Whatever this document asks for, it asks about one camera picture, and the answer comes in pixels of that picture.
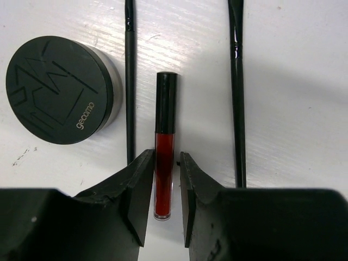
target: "white surface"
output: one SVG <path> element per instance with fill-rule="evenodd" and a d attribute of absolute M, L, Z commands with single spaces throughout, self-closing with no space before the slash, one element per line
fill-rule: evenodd
<path fill-rule="evenodd" d="M 5 72 L 26 41 L 59 35 L 108 53 L 124 82 L 121 0 L 0 1 L 2 187 L 56 187 L 69 195 L 126 165 L 125 106 L 107 129 L 70 146 L 31 135 L 12 113 Z M 136 0 L 137 147 L 154 144 L 156 72 L 181 74 L 179 151 L 234 185 L 227 1 Z M 327 187 L 348 197 L 348 1 L 246 0 L 244 68 L 248 185 Z M 178 169 L 172 218 L 152 209 L 139 260 L 188 260 Z"/>

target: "red liquid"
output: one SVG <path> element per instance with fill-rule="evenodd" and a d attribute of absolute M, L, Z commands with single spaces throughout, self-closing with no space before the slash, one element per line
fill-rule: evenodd
<path fill-rule="evenodd" d="M 174 134 L 156 133 L 154 217 L 162 221 L 170 218 L 173 149 Z"/>

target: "thin black stick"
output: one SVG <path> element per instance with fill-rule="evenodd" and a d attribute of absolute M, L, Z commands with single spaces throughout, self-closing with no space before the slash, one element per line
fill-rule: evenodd
<path fill-rule="evenodd" d="M 130 164 L 135 158 L 135 19 L 133 1 L 126 0 L 125 4 L 127 164 Z"/>
<path fill-rule="evenodd" d="M 243 5 L 243 0 L 228 0 L 235 143 L 235 180 L 237 188 L 246 188 L 244 78 L 242 61 Z"/>

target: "cosmetic jar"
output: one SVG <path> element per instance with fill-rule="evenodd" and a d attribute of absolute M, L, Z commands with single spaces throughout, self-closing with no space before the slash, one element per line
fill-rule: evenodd
<path fill-rule="evenodd" d="M 28 41 L 6 75 L 9 103 L 32 134 L 74 144 L 105 128 L 122 104 L 122 83 L 101 51 L 57 36 Z"/>

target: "lipstick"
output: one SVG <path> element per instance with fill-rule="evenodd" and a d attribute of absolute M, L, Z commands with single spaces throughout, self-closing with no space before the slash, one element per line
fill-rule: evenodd
<path fill-rule="evenodd" d="M 157 73 L 154 218 L 170 218 L 177 74 Z"/>

